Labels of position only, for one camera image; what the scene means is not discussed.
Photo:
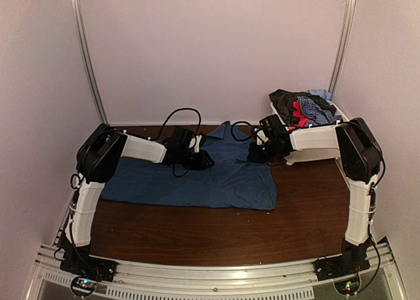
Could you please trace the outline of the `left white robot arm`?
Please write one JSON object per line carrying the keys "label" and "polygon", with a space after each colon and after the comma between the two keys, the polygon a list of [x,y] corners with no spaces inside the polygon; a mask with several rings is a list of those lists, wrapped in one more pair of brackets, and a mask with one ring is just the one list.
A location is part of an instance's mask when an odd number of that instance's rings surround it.
{"label": "left white robot arm", "polygon": [[206,135],[176,126],[163,141],[131,135],[101,123],[76,155],[75,200],[70,206],[70,224],[65,236],[75,247],[91,243],[91,227],[96,205],[105,184],[113,177],[121,158],[150,163],[181,165],[188,171],[203,171],[215,165],[201,147]]}

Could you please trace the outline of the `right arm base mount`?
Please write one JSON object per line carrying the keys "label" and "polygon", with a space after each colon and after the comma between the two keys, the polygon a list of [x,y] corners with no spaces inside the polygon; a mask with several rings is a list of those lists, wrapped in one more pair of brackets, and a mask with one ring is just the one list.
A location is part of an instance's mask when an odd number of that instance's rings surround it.
{"label": "right arm base mount", "polygon": [[333,257],[321,256],[314,261],[314,270],[318,281],[356,274],[357,270],[370,268],[367,249],[370,240],[359,245],[342,240],[341,254]]}

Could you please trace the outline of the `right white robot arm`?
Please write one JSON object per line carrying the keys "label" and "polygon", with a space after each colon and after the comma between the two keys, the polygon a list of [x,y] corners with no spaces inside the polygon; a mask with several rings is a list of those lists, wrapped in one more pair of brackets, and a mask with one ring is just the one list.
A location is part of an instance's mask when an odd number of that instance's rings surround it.
{"label": "right white robot arm", "polygon": [[264,118],[250,136],[248,161],[269,163],[297,152],[309,152],[313,160],[329,150],[330,159],[341,162],[350,192],[345,241],[364,244],[376,210],[376,188],[383,178],[383,153],[362,118],[338,121],[332,125],[286,129],[278,116]]}

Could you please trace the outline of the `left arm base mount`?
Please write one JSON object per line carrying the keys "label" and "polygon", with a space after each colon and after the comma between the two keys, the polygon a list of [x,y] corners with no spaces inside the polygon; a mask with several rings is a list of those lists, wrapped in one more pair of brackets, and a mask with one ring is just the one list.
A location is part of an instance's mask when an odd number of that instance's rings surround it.
{"label": "left arm base mount", "polygon": [[69,239],[61,238],[58,242],[58,248],[64,254],[60,261],[60,269],[99,282],[113,282],[116,262],[90,256],[90,247],[90,245],[74,247]]}

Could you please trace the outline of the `blue polo shirt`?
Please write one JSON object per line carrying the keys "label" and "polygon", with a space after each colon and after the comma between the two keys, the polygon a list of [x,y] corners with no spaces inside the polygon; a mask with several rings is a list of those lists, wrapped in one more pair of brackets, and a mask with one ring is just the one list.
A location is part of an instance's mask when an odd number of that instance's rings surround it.
{"label": "blue polo shirt", "polygon": [[207,134],[203,149],[215,164],[187,171],[146,160],[121,158],[100,199],[131,204],[241,208],[270,211],[278,189],[266,164],[247,161],[245,134],[229,121]]}

